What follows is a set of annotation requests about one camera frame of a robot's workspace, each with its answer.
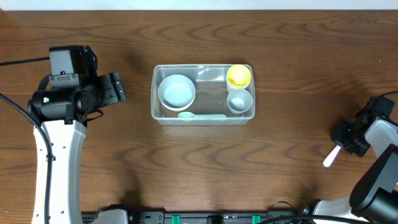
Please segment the white cup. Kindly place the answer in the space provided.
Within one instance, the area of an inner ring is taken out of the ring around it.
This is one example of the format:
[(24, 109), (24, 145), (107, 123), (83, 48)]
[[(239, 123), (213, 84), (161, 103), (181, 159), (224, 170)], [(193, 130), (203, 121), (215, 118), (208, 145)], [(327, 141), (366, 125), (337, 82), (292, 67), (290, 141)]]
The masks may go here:
[(226, 87), (227, 87), (228, 93), (231, 93), (233, 90), (240, 89), (239, 86), (233, 85), (229, 81), (226, 82)]

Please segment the white plastic fork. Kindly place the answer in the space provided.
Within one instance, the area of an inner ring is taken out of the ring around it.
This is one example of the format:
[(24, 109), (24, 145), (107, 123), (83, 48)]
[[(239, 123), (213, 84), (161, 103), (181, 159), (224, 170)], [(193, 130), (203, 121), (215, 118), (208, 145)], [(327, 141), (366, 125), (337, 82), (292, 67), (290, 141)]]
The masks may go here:
[(326, 158), (323, 160), (323, 166), (324, 167), (330, 167), (333, 163), (333, 161), (336, 159), (339, 151), (341, 150), (341, 146), (336, 145), (330, 153), (326, 156)]

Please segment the yellow cup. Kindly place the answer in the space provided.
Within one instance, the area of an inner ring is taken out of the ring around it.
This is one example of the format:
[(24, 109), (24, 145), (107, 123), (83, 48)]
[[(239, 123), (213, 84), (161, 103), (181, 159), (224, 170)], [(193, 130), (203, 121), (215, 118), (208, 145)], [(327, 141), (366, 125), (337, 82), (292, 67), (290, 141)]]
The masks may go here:
[(232, 65), (226, 73), (226, 82), (234, 89), (247, 88), (251, 80), (251, 71), (245, 65)]

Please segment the grey bowl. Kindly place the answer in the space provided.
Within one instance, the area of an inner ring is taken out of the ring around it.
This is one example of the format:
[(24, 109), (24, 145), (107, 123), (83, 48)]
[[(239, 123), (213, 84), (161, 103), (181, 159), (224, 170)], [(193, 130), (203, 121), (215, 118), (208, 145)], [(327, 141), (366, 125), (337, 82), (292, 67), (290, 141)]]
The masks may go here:
[(184, 75), (171, 75), (159, 85), (158, 97), (161, 103), (173, 107), (183, 107), (192, 104), (196, 97), (194, 83)]

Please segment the white bowl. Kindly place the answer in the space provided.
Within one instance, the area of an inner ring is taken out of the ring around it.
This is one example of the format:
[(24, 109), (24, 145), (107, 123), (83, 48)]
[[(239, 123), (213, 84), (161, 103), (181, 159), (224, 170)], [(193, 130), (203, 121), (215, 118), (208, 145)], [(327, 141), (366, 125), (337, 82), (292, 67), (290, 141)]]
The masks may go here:
[(164, 104), (164, 103), (161, 103), (161, 105), (164, 106), (165, 108), (167, 108), (170, 111), (181, 112), (181, 111), (184, 111), (184, 110), (188, 109), (192, 104), (188, 104), (188, 105), (185, 105), (183, 107), (173, 107), (172, 105), (168, 105), (168, 104)]

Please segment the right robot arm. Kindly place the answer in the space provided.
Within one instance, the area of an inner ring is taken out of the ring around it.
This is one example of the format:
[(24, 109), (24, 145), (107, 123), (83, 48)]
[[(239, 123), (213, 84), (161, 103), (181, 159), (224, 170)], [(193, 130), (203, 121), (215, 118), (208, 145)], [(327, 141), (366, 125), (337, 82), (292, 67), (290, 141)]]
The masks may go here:
[(332, 132), (335, 148), (323, 161), (330, 167), (341, 149), (363, 157), (368, 149), (376, 161), (355, 185), (348, 197), (322, 200), (312, 208), (313, 223), (318, 217), (349, 218), (373, 223), (397, 223), (397, 123), (390, 119), (394, 102), (386, 95), (372, 96), (357, 112), (354, 121), (342, 121)]

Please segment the pale green plastic spoon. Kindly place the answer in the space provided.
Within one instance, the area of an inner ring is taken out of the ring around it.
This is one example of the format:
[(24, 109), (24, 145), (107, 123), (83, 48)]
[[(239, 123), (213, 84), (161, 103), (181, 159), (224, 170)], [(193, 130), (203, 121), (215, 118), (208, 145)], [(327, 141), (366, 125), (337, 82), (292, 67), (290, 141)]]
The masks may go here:
[(222, 118), (227, 118), (225, 114), (195, 114), (189, 111), (183, 111), (178, 114), (178, 118), (181, 119), (197, 119), (197, 118), (203, 118), (203, 119), (222, 119)]

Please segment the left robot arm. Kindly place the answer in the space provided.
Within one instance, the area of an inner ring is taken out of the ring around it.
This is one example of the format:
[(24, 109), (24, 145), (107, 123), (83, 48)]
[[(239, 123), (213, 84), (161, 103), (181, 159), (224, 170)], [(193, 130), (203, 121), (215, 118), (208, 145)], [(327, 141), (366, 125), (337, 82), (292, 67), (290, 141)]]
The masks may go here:
[(80, 161), (88, 116), (127, 97), (119, 73), (97, 74), (89, 46), (52, 47), (49, 59), (52, 72), (28, 102), (37, 148), (32, 223), (83, 223)]

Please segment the grey cup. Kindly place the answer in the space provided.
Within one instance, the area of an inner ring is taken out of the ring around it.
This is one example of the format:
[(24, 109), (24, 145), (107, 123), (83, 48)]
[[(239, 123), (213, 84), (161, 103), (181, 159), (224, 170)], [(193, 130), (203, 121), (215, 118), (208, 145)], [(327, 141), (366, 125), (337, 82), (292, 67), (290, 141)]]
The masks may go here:
[(233, 90), (227, 96), (227, 105), (233, 114), (245, 113), (252, 104), (252, 95), (245, 89)]

